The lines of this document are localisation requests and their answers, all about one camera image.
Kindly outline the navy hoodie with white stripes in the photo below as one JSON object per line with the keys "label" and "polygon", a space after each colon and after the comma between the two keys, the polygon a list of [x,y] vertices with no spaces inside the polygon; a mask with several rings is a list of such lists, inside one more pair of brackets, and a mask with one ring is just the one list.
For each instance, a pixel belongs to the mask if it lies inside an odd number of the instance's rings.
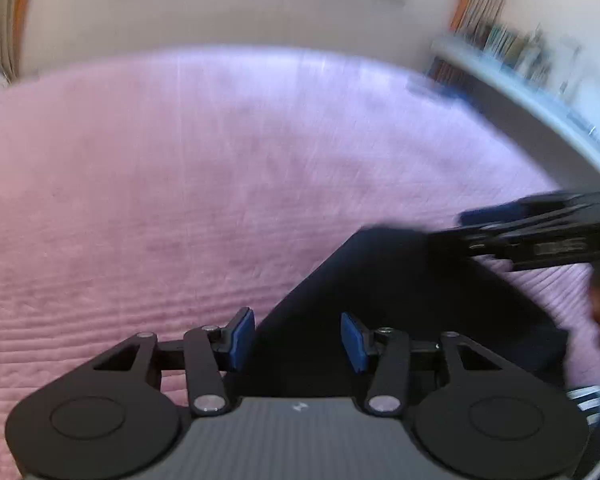
{"label": "navy hoodie with white stripes", "polygon": [[343,313],[420,340],[454,330],[558,387],[576,380],[579,356],[600,362],[586,266],[507,273],[424,232],[366,226],[267,244],[254,274],[277,302],[226,378],[241,396],[353,396]]}

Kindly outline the row of books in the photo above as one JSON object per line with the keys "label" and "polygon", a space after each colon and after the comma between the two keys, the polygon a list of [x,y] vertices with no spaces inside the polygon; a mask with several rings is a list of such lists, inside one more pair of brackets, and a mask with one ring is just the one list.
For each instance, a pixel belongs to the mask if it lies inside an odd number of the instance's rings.
{"label": "row of books", "polygon": [[542,84],[552,68],[552,52],[540,26],[533,32],[521,32],[503,23],[481,22],[471,41],[501,66],[528,81]]}

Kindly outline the black remote on bed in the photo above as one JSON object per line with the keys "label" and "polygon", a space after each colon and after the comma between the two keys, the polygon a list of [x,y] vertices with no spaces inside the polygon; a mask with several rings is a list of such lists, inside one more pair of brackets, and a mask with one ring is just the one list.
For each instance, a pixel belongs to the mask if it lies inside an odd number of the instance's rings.
{"label": "black remote on bed", "polygon": [[406,88],[416,94],[416,96],[422,96],[426,99],[449,103],[463,103],[469,107],[476,106],[475,99],[467,92],[458,90],[455,87],[438,84],[431,79],[411,80]]}

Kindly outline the pink quilted bedspread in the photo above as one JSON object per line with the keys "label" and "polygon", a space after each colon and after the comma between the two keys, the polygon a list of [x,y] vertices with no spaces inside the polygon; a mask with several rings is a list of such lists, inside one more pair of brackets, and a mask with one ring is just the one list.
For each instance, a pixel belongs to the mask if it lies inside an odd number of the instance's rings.
{"label": "pink quilted bedspread", "polygon": [[361,226],[447,228],[553,181],[427,78],[195,49],[0,92],[0,423],[142,330],[265,316]]}

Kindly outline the white wall desk shelf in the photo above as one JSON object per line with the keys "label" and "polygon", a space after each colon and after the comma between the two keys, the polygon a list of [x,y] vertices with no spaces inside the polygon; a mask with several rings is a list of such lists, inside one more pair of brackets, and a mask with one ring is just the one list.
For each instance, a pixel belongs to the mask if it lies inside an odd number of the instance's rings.
{"label": "white wall desk shelf", "polygon": [[464,92],[475,109],[559,185],[600,188],[600,122],[589,122],[460,38],[442,36],[431,50],[468,77]]}

